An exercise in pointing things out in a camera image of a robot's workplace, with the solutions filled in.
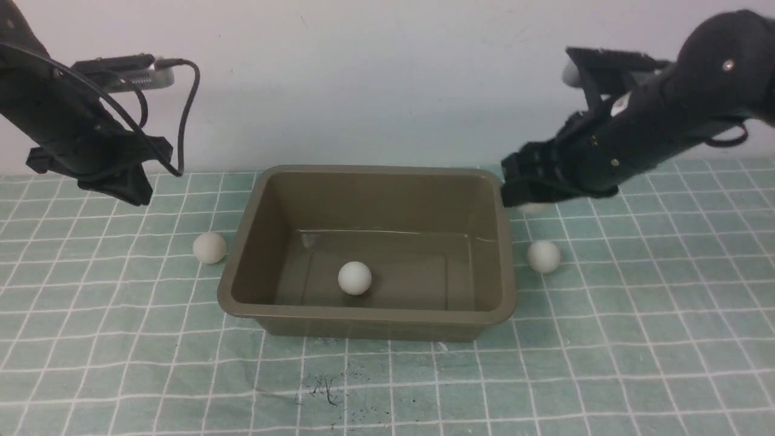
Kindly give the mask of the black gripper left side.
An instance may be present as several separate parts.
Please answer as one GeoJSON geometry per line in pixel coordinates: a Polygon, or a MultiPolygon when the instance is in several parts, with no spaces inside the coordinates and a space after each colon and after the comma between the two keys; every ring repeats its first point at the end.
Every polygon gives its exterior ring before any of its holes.
{"type": "Polygon", "coordinates": [[[146,144],[139,136],[81,136],[33,147],[27,166],[37,174],[55,172],[76,180],[80,190],[111,196],[133,206],[147,206],[153,189],[143,163],[155,160],[150,147],[157,146],[169,159],[173,147],[163,136],[150,136],[146,144]]]}

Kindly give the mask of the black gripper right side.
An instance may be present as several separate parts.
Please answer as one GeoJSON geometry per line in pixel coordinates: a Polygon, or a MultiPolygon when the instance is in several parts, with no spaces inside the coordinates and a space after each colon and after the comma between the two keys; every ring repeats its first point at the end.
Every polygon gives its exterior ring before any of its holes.
{"type": "Polygon", "coordinates": [[[570,164],[578,157],[561,151],[568,134],[574,135],[584,124],[586,111],[572,113],[553,138],[529,141],[500,162],[504,178],[500,196],[504,207],[516,208],[530,203],[548,205],[579,198],[608,199],[618,195],[618,186],[593,190],[572,179],[570,164]]]}

